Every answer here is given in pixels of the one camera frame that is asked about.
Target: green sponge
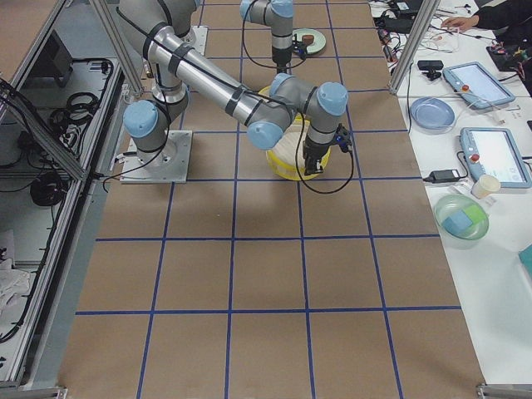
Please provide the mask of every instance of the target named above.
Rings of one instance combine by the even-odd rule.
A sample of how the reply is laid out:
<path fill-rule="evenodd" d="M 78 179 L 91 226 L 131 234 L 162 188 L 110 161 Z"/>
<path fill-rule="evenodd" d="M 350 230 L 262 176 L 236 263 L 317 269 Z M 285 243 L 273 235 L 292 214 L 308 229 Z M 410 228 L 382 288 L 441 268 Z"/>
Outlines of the green sponge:
<path fill-rule="evenodd" d="M 486 219 L 485 212 L 477 204 L 471 204 L 467 208 L 464 208 L 463 211 L 473 224 L 480 223 Z"/>

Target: person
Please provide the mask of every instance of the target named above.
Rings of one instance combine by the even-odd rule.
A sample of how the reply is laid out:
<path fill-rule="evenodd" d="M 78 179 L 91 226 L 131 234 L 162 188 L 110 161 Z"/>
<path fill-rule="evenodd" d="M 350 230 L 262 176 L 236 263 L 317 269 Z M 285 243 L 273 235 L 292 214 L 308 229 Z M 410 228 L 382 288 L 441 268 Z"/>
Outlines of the person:
<path fill-rule="evenodd" d="M 497 40 L 505 46 L 519 46 L 527 50 L 532 57 L 532 0 L 506 0 L 496 6 L 481 7 L 471 17 L 447 18 L 441 27 L 458 27 L 465 32 L 473 27 L 497 30 L 507 27 L 506 31 L 497 35 Z M 532 62 L 524 62 L 524 84 L 532 94 Z"/>

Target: power adapter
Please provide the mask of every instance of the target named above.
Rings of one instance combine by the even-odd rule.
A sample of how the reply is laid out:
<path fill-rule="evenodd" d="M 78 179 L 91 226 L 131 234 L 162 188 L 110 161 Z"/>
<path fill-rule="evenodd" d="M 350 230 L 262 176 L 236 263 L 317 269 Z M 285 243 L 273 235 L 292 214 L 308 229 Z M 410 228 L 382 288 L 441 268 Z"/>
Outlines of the power adapter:
<path fill-rule="evenodd" d="M 423 181 L 427 183 L 454 183 L 464 176 L 460 176 L 457 169 L 433 170 Z"/>

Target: green bowl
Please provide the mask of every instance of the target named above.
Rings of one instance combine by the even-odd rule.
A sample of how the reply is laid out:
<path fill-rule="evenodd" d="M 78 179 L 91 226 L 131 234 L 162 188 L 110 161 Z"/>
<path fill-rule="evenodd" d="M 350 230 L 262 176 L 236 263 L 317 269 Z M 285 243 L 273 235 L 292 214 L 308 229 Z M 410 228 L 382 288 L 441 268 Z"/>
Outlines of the green bowl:
<path fill-rule="evenodd" d="M 473 225 L 460 231 L 459 233 L 451 232 L 445 228 L 443 225 L 444 220 L 449 216 L 454 214 L 457 211 L 468 209 L 470 212 L 473 211 L 475 214 L 475 222 Z M 490 221 L 488 219 L 487 213 L 482 209 L 482 207 L 465 195 L 451 194 L 446 195 L 440 199 L 436 206 L 434 207 L 434 215 L 436 216 L 436 221 L 438 224 L 449 234 L 459 238 L 459 239 L 481 239 L 488 232 L 490 227 Z"/>

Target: black round object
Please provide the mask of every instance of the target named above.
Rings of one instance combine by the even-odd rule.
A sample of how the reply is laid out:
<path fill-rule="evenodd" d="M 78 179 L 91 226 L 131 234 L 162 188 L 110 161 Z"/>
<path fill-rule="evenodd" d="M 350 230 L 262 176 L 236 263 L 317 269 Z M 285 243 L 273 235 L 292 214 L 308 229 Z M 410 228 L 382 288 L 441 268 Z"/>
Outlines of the black round object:
<path fill-rule="evenodd" d="M 33 203 L 39 206 L 53 206 L 59 204 L 68 186 L 65 180 L 56 172 L 48 172 L 38 176 L 30 186 L 30 195 Z"/>

